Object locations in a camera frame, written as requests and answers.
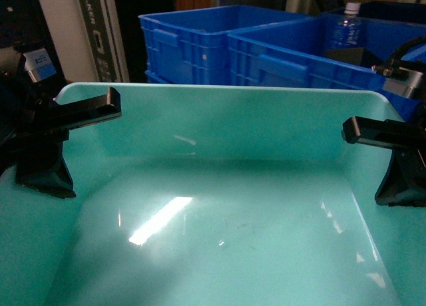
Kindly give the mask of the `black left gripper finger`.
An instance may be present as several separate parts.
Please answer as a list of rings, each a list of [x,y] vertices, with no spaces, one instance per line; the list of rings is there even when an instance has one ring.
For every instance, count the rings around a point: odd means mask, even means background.
[[[75,198],[73,179],[63,157],[63,142],[68,139],[68,130],[16,137],[16,184],[60,199]]]
[[[121,115],[120,93],[115,88],[108,87],[104,95],[50,109],[49,128],[52,130],[74,130],[120,118]]]

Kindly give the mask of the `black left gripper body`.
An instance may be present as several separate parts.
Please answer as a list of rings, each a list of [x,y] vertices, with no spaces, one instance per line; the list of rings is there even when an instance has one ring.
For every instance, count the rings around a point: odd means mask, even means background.
[[[16,162],[48,170],[59,161],[59,144],[39,142],[30,131],[58,93],[58,75],[33,82],[26,72],[1,71],[1,172]]]

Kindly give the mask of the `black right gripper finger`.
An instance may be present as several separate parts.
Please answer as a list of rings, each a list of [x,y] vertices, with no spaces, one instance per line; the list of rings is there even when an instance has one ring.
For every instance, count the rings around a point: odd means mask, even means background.
[[[374,120],[352,116],[342,124],[341,135],[348,144],[364,144],[398,150],[401,146],[404,122]]]
[[[425,207],[425,151],[393,150],[375,194],[379,206]]]

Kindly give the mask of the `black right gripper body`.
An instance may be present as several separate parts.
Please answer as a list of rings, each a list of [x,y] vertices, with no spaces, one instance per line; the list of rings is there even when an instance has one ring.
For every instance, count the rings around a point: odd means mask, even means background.
[[[419,105],[410,122],[402,124],[403,138],[396,151],[404,173],[425,173],[425,102]]]

